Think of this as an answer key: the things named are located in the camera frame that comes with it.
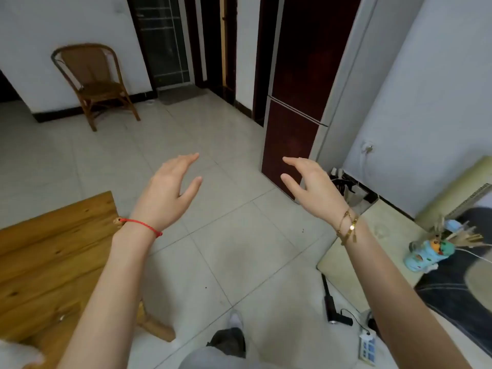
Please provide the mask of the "person's left hand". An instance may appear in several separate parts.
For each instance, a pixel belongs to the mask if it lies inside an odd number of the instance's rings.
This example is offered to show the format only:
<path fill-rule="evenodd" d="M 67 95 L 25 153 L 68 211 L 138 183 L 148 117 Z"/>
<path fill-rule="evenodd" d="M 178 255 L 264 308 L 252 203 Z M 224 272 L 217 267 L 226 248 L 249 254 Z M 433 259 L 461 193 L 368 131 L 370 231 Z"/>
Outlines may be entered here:
<path fill-rule="evenodd" d="M 188 210 L 179 202 L 181 185 L 189 167 L 199 153 L 179 155 L 164 162 L 150 179 L 130 215 L 131 222 L 146 224 L 162 232 Z"/>

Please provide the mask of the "person's left forearm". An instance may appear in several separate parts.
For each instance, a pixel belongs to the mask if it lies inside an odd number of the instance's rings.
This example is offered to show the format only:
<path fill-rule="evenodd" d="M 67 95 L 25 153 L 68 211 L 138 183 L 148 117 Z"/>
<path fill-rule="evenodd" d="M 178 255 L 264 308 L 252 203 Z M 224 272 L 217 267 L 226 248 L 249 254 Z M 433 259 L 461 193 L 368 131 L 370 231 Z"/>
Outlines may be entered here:
<path fill-rule="evenodd" d="M 155 231 L 127 222 L 110 254 L 57 369 L 126 369 L 136 325 L 140 283 Z"/>

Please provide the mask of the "person's right forearm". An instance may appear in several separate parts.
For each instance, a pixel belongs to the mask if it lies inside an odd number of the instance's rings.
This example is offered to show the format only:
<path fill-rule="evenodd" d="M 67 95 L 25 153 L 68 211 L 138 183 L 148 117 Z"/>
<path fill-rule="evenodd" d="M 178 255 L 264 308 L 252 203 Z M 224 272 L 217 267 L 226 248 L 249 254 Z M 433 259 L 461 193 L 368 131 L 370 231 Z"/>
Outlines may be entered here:
<path fill-rule="evenodd" d="M 399 369 L 472 369 L 361 218 L 336 229 Z"/>

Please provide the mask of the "black bag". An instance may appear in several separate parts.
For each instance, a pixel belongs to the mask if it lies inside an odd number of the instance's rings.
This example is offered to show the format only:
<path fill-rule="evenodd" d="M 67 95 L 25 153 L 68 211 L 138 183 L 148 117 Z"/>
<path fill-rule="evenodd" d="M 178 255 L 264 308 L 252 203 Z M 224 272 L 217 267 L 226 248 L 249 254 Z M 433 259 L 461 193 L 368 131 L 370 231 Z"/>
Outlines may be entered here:
<path fill-rule="evenodd" d="M 363 214 L 379 200 L 376 193 L 348 176 L 342 168 L 332 168 L 329 175 L 334 186 L 355 213 Z"/>

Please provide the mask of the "grey door mat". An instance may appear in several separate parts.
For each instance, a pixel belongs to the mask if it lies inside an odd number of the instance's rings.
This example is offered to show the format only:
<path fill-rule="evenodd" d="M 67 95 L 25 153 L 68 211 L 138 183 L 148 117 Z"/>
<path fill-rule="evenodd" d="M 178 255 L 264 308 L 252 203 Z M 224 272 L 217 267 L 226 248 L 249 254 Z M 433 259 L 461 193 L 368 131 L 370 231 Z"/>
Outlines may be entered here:
<path fill-rule="evenodd" d="M 160 90 L 157 98 L 162 104 L 170 106 L 206 95 L 207 93 L 208 91 L 204 88 L 200 88 L 194 84 L 188 84 Z"/>

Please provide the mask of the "dark red refrigerator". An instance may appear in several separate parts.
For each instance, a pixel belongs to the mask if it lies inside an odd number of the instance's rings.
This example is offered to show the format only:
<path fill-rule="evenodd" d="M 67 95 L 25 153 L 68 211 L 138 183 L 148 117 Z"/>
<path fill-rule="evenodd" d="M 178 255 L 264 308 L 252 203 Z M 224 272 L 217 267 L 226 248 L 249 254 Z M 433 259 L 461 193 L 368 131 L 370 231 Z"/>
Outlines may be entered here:
<path fill-rule="evenodd" d="M 340 168 L 424 0 L 280 0 L 261 172 L 292 200 L 282 158 Z"/>

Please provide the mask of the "black rod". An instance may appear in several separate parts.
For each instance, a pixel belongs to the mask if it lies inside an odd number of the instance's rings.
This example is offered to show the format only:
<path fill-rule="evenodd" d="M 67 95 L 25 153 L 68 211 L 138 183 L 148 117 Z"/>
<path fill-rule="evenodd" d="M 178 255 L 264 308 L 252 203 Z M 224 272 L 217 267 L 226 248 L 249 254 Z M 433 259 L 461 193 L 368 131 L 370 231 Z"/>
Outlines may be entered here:
<path fill-rule="evenodd" d="M 323 287 L 324 287 L 324 292 L 325 292 L 324 305 L 325 305 L 325 310 L 326 310 L 328 322 L 330 324 L 338 324 L 339 322 L 338 322 L 337 316 L 336 316 L 337 311 L 335 308 L 334 300 L 333 300 L 333 298 L 330 294 L 330 291 L 329 291 L 327 279 L 323 273 L 321 274 L 321 277 L 322 277 L 322 282 L 323 282 Z"/>

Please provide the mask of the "glass door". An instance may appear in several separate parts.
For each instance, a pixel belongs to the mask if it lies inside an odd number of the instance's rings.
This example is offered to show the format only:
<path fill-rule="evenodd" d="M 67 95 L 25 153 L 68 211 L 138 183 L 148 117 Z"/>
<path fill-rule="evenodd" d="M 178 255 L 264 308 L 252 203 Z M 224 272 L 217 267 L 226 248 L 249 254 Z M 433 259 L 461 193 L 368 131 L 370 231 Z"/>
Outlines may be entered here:
<path fill-rule="evenodd" d="M 189 84 L 182 0 L 127 1 L 153 87 L 162 91 Z"/>

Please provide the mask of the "blue cartoon utensil holder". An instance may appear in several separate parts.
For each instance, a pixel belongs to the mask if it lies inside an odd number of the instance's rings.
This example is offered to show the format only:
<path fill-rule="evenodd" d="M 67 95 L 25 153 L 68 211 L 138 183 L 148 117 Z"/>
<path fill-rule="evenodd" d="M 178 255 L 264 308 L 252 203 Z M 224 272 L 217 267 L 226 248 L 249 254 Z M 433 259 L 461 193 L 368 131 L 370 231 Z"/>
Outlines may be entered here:
<path fill-rule="evenodd" d="M 455 251 L 456 246 L 453 243 L 440 237 L 414 241 L 409 244 L 409 254 L 405 256 L 403 263 L 413 272 L 423 272 L 441 260 L 449 258 Z"/>

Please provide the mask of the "beige air conditioner unit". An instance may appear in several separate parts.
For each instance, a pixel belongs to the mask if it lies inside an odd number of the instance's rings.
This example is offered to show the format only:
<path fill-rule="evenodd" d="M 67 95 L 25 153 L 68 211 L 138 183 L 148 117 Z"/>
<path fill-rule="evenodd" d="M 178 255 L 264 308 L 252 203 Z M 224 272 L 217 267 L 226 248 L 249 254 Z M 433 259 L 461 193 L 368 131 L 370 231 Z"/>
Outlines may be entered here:
<path fill-rule="evenodd" d="M 455 219 L 492 192 L 492 156 L 486 155 L 466 169 L 415 217 L 429 230 L 446 219 Z"/>

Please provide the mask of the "wooden table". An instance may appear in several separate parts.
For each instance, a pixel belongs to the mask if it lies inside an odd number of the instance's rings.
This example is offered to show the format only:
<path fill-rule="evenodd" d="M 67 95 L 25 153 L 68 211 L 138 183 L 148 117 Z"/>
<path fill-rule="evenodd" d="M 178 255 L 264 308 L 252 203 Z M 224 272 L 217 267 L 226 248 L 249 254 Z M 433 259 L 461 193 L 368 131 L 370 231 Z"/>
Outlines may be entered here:
<path fill-rule="evenodd" d="M 0 340 L 31 345 L 57 369 L 108 260 L 112 238 L 130 222 L 111 192 L 0 230 Z M 172 326 L 140 298 L 136 325 L 164 342 Z"/>

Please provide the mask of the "bunch of wooden utensils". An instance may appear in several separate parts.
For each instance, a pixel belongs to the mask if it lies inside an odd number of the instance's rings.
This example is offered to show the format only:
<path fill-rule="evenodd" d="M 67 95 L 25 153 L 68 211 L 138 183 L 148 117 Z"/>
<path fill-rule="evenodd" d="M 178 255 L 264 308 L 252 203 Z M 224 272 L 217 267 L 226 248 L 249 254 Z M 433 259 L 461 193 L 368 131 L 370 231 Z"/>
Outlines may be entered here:
<path fill-rule="evenodd" d="M 454 219 L 439 217 L 430 236 L 430 243 L 441 245 L 445 242 L 452 243 L 459 248 L 473 248 L 486 246 L 484 236 L 477 232 L 476 226 L 470 226 L 469 221 L 460 223 Z"/>

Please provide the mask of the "dark blue patterned cloth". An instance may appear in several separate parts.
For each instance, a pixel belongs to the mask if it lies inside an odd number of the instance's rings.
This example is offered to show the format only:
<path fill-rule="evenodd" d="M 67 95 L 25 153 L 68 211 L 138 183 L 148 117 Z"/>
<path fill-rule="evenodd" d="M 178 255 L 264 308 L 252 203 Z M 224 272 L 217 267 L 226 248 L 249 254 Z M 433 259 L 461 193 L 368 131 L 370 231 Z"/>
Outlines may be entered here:
<path fill-rule="evenodd" d="M 464 247 L 440 261 L 421 277 L 415 291 L 492 357 L 492 208 L 471 208 L 458 217 L 458 222 L 466 221 L 477 227 L 487 245 Z"/>

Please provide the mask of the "white fluffy cloth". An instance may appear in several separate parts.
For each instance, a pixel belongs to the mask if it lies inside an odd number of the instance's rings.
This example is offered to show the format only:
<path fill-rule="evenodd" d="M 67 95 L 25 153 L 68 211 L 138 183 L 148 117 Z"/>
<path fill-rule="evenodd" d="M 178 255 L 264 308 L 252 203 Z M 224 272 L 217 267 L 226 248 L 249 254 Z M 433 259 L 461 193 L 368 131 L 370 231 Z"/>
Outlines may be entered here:
<path fill-rule="evenodd" d="M 28 369 L 43 365 L 45 356 L 31 345 L 0 340 L 0 369 Z"/>

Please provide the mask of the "dark wooden door frame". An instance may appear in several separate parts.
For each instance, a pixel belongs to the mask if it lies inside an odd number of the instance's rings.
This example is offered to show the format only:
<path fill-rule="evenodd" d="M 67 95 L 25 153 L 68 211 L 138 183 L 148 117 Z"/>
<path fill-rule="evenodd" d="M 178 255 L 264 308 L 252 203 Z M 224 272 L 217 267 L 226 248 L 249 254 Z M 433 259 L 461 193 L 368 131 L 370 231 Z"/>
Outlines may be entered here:
<path fill-rule="evenodd" d="M 237 0 L 183 0 L 191 82 L 235 103 Z"/>

